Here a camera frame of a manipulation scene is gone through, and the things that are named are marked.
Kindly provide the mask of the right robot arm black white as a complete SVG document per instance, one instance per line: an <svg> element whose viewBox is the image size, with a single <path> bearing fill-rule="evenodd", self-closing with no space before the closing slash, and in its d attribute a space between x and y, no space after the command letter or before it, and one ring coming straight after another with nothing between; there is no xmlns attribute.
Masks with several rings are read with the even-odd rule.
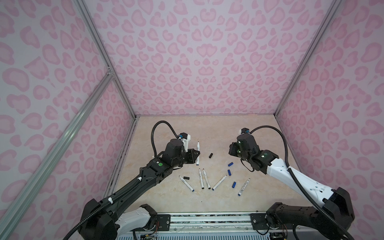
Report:
<svg viewBox="0 0 384 240"><path fill-rule="evenodd" d="M253 135L242 133L229 147L229 155L238 157L259 171L287 185L300 194L311 206L289 206L274 203L265 215L266 225L278 229L284 225L308 227L317 230L329 240L351 240L349 227L355 220L350 193L321 184L289 166L269 150L261 150Z"/></svg>

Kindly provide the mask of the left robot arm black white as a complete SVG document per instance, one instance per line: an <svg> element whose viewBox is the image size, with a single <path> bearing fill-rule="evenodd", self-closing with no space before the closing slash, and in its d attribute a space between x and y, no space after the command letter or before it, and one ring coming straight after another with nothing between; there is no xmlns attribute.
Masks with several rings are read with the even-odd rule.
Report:
<svg viewBox="0 0 384 240"><path fill-rule="evenodd" d="M78 232L85 240L114 240L123 228L117 221L124 211L146 191L161 183L176 167L194 164L200 155L195 149L185 149L180 139L168 142L166 150L140 168L139 174L110 196L90 200L84 207L80 222L64 237Z"/></svg>

